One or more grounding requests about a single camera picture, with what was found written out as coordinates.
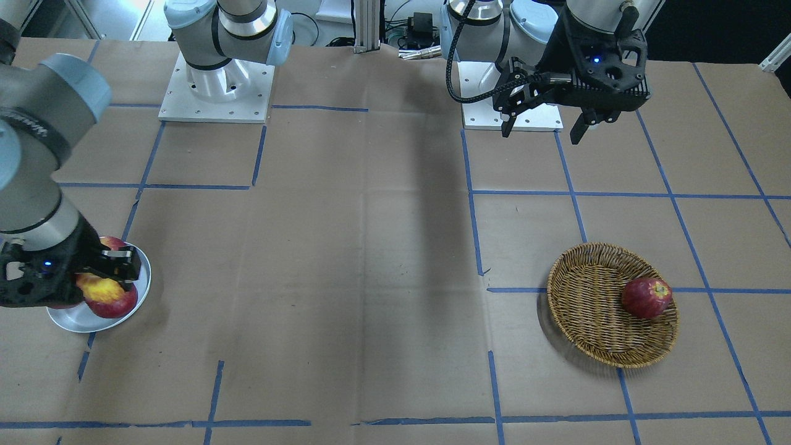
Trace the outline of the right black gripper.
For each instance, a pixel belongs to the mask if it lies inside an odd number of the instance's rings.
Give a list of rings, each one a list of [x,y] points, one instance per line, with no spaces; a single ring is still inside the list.
[[[78,281],[88,278],[110,279],[130,291],[142,268],[136,247],[125,245],[119,250],[104,246],[95,228],[80,215],[68,237],[52,248],[43,250],[40,278],[47,291],[63,291]]]

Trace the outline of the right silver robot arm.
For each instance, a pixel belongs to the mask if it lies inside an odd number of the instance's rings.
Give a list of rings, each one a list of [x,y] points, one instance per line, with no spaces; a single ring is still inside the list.
[[[242,60],[277,66],[293,43],[293,16],[274,1],[167,1],[163,12],[196,75]],[[136,251],[105,248],[52,179],[111,104],[110,86],[71,54],[14,67],[19,42],[2,19],[2,297],[8,306],[65,298],[84,271],[136,281]]]

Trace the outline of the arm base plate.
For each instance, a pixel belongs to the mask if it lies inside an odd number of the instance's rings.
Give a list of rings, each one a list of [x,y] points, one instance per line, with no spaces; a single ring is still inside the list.
[[[158,117],[181,123],[265,124],[275,67],[231,60],[198,70],[179,54]]]
[[[494,63],[462,61],[458,63],[460,96],[469,98],[492,90],[498,72]],[[493,110],[493,99],[463,104],[463,121],[466,129],[496,130],[500,132],[500,116]],[[542,104],[536,109],[521,113],[516,119],[514,132],[559,132],[564,127],[559,108]]]

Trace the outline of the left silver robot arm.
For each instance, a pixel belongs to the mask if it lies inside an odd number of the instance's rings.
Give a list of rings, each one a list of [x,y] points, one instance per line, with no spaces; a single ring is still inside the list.
[[[485,103],[504,138],[543,105],[580,110],[570,131],[615,123],[653,95],[645,30],[661,1],[447,1],[441,55],[450,98]]]

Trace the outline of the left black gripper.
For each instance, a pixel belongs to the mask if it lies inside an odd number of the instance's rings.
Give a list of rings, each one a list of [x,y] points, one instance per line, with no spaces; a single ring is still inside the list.
[[[498,72],[493,88],[493,110],[500,116],[501,135],[508,138],[518,116],[541,104],[576,107],[581,115],[570,130],[578,145],[590,127],[615,123],[618,88],[606,74],[619,60],[613,33],[601,33],[579,22],[571,12],[561,12],[536,72],[522,59],[494,63]]]

